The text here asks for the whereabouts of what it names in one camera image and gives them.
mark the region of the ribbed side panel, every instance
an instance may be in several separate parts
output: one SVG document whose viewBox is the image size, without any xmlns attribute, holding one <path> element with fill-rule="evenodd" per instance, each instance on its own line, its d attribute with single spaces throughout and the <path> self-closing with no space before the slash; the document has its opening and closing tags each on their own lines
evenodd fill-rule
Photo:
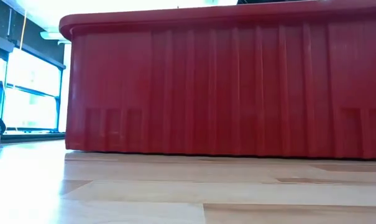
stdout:
<svg viewBox="0 0 376 224">
<path fill-rule="evenodd" d="M 70 148 L 376 158 L 376 21 L 90 34 L 73 44 Z"/>
</svg>

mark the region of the light wood flooring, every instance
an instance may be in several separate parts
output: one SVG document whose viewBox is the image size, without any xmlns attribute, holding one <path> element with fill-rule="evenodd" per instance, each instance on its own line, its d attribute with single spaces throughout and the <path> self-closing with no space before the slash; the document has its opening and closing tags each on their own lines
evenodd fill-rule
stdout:
<svg viewBox="0 0 376 224">
<path fill-rule="evenodd" d="M 0 149 L 0 223 L 376 223 L 376 162 Z"/>
</svg>

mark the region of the floor plank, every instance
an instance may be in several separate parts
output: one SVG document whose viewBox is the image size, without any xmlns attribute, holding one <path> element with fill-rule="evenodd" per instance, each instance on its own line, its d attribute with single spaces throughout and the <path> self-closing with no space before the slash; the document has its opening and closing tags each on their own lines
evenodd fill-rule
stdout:
<svg viewBox="0 0 376 224">
<path fill-rule="evenodd" d="M 335 172 L 376 172 L 376 165 L 337 165 L 337 164 L 321 164 L 314 165 L 313 167 L 323 169 L 326 171 Z"/>
<path fill-rule="evenodd" d="M 87 201 L 376 206 L 376 185 L 92 181 L 63 198 Z"/>
<path fill-rule="evenodd" d="M 207 224 L 376 224 L 376 207 L 204 204 Z"/>
<path fill-rule="evenodd" d="M 205 224 L 202 204 L 84 202 L 0 205 L 0 223 Z"/>
</svg>

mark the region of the red plastic bin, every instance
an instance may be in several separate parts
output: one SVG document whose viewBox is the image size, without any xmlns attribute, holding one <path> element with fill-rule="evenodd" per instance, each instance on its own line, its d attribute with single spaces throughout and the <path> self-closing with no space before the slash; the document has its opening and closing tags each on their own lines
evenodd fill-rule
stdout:
<svg viewBox="0 0 376 224">
<path fill-rule="evenodd" d="M 376 0 L 80 14 L 66 147 L 376 158 Z"/>
</svg>

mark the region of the bin rim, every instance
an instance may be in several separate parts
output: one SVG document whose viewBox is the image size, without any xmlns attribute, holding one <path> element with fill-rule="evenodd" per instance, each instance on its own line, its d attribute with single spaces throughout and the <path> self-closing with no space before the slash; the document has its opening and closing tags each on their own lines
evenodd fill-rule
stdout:
<svg viewBox="0 0 376 224">
<path fill-rule="evenodd" d="M 308 16 L 331 16 L 359 13 L 375 13 L 376 0 L 308 0 L 241 4 L 234 6 L 198 7 L 183 9 L 160 9 L 149 11 L 103 12 L 72 14 L 61 18 L 60 33 L 68 40 L 78 26 L 105 24 L 155 24 L 182 21 L 236 21 L 281 20 Z"/>
</svg>

